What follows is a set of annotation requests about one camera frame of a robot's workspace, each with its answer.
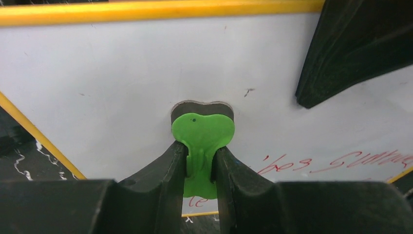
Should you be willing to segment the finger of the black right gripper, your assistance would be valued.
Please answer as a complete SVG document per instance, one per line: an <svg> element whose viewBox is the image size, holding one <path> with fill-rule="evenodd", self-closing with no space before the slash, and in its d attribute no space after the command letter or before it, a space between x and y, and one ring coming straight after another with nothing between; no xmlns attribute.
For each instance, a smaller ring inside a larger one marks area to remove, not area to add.
<svg viewBox="0 0 413 234"><path fill-rule="evenodd" d="M327 0L295 92L310 109L369 79L413 63L410 0Z"/></svg>

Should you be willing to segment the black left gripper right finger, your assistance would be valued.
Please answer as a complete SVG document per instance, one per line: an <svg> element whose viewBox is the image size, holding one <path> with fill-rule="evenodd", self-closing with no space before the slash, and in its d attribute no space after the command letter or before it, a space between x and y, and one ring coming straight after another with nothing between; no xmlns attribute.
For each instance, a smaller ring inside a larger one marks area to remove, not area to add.
<svg viewBox="0 0 413 234"><path fill-rule="evenodd" d="M224 234L410 234L395 186L373 181L272 182L219 149L213 159Z"/></svg>

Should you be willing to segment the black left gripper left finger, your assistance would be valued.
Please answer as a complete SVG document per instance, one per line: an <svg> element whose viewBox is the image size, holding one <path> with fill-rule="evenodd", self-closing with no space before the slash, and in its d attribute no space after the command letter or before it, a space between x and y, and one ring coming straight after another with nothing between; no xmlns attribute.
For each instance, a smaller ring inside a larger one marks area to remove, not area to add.
<svg viewBox="0 0 413 234"><path fill-rule="evenodd" d="M174 142L152 163L116 182L0 184L3 234L177 234L187 147Z"/></svg>

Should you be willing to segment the green black whiteboard eraser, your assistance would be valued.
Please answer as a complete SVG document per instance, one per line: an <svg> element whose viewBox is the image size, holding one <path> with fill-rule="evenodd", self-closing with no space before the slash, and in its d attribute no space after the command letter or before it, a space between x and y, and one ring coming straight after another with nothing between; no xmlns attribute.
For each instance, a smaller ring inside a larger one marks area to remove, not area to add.
<svg viewBox="0 0 413 234"><path fill-rule="evenodd" d="M214 158L235 134L232 107L221 101L184 100L174 105L170 118L174 139L188 150L183 196L216 199Z"/></svg>

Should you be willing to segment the orange framed whiteboard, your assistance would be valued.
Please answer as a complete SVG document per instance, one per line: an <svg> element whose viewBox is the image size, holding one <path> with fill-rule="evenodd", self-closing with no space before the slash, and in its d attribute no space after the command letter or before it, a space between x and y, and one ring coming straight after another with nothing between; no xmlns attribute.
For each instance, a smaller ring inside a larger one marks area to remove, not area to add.
<svg viewBox="0 0 413 234"><path fill-rule="evenodd" d="M295 89L321 0L0 8L0 104L78 178L124 179L173 141L184 100L235 114L232 153L272 181L395 182L413 170L413 69L306 110Z"/></svg>

